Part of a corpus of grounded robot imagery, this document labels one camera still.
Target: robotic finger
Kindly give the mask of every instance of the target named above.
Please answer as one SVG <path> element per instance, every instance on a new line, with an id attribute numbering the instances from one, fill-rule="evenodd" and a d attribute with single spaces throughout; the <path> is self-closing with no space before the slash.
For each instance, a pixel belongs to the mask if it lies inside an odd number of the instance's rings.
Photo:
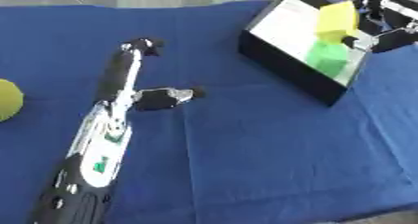
<path id="1" fill-rule="evenodd" d="M 174 88 L 161 88 L 155 90 L 142 90 L 134 95 L 134 106 L 137 110 L 159 110 L 173 108 L 195 98 L 204 96 L 200 88 L 177 90 Z"/>

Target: yellow ball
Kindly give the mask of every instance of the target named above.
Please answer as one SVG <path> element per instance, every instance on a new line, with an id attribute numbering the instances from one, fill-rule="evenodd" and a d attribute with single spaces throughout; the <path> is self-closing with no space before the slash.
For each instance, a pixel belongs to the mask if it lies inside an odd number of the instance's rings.
<path id="1" fill-rule="evenodd" d="M 23 106 L 23 93 L 12 82 L 0 78 L 0 122 L 16 115 Z"/>

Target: black fingertip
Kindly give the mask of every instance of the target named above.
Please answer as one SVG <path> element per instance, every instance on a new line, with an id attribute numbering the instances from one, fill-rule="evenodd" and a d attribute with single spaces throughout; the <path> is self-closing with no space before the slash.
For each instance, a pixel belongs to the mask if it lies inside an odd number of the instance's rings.
<path id="1" fill-rule="evenodd" d="M 206 92 L 202 87 L 194 87 L 191 90 L 193 91 L 193 98 L 203 98 L 206 96 Z"/>

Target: white label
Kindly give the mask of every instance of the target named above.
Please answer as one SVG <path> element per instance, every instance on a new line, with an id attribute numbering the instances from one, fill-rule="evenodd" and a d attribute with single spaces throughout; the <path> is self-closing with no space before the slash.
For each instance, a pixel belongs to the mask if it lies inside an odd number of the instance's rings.
<path id="1" fill-rule="evenodd" d="M 300 0 L 283 0 L 250 32 L 304 62 L 317 40 L 318 14 L 318 9 Z"/>

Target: blue fabric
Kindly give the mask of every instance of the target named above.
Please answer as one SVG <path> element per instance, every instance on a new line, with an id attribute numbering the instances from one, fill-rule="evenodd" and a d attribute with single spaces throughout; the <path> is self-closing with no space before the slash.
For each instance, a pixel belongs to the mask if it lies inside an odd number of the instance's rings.
<path id="1" fill-rule="evenodd" d="M 266 2 L 0 8 L 0 77 L 26 94 L 0 123 L 0 219 L 22 224 L 122 41 L 156 36 L 138 88 L 208 96 L 135 113 L 108 224 L 306 223 L 418 202 L 418 49 L 372 55 L 327 108 L 237 52 Z"/>

